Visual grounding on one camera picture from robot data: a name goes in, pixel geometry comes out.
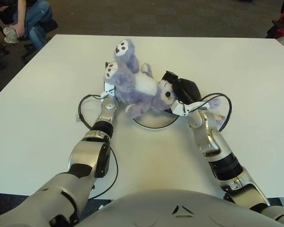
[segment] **round base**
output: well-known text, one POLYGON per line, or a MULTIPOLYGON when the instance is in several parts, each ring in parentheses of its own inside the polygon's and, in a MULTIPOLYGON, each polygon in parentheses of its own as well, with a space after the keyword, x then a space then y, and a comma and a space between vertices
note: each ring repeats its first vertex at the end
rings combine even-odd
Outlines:
POLYGON ((177 115, 162 111, 156 113, 149 110, 146 114, 133 119, 138 125, 147 129, 164 129, 178 119, 177 115))

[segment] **black hat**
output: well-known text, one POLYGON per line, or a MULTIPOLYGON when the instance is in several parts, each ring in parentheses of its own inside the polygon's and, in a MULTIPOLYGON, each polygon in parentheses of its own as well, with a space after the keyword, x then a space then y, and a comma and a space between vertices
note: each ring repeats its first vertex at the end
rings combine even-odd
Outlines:
POLYGON ((182 103, 189 105, 201 100, 201 94, 197 85, 188 79, 179 79, 173 72, 166 71, 162 78, 172 84, 177 99, 182 103))

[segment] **sneaker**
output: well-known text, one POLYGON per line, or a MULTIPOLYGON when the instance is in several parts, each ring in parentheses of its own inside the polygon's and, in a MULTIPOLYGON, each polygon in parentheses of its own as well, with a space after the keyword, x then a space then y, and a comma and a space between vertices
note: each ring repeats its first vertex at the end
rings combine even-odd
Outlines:
POLYGON ((3 29, 4 35, 7 35, 8 32, 10 31, 9 27, 10 27, 10 26, 7 26, 7 27, 5 27, 5 28, 3 29))
POLYGON ((6 33, 6 37, 4 38, 4 40, 8 43, 8 44, 17 44, 18 38, 17 38, 17 33, 15 29, 10 29, 7 33, 6 33))

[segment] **plush toy eye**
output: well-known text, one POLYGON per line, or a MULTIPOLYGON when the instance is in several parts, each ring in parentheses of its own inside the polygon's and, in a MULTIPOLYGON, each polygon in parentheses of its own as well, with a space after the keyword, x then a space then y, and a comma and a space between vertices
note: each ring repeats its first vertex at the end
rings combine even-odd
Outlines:
POLYGON ((165 93, 165 96, 166 96, 168 99, 171 99, 171 98, 170 98, 170 92, 169 92, 169 91, 165 93))

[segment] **stuffed animal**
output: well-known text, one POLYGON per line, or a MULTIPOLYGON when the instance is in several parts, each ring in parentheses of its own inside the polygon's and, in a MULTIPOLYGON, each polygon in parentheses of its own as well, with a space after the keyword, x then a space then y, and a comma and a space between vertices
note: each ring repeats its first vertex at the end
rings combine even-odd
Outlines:
POLYGON ((156 112, 169 109, 176 96, 165 80, 157 83, 149 64, 139 67, 130 39, 122 40, 114 51, 115 61, 107 64, 104 81, 115 85, 115 95, 123 103, 127 116, 136 118, 149 109, 156 112))

